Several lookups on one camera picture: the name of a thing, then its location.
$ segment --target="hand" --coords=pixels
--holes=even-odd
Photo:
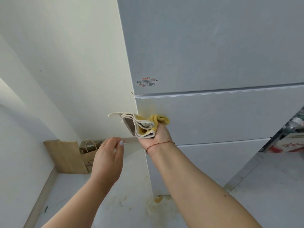
[[[123,168],[124,141],[119,137],[105,140],[96,152],[90,180],[108,186],[119,179]]]
[[[156,131],[154,138],[144,138],[144,139],[139,138],[138,140],[139,140],[139,143],[141,144],[141,146],[145,150],[147,150],[147,148],[151,145],[154,145],[154,144],[157,144],[160,142],[172,141],[172,138],[171,138],[171,135],[170,135],[167,127],[161,123],[158,123],[157,131]],[[147,150],[147,153],[151,154],[153,152],[153,150],[159,145],[150,147]]]

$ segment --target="yellow and white cloth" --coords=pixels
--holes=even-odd
[[[150,118],[144,118],[133,113],[112,113],[108,117],[119,115],[122,122],[126,125],[130,133],[138,138],[154,138],[158,123],[168,125],[170,120],[161,115],[151,115]]]

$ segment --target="person's left hand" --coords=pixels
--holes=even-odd
[[[112,137],[105,140],[96,152],[90,180],[108,186],[110,190],[120,177],[123,154],[124,142],[121,138]]]

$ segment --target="paper bag handle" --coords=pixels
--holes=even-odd
[[[87,148],[87,143],[88,143],[88,142],[93,142],[93,141],[86,141],[86,142],[85,142],[85,146],[86,146],[85,148],[86,148],[87,152],[89,153],[88,148]]]

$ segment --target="red string bracelet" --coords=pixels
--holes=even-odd
[[[154,145],[158,145],[158,144],[162,144],[162,143],[167,143],[167,142],[160,142],[160,143],[156,143],[156,144],[153,144],[153,145],[150,145],[147,149],[146,149],[146,153],[148,153],[148,149],[151,147],[151,146],[154,146]]]

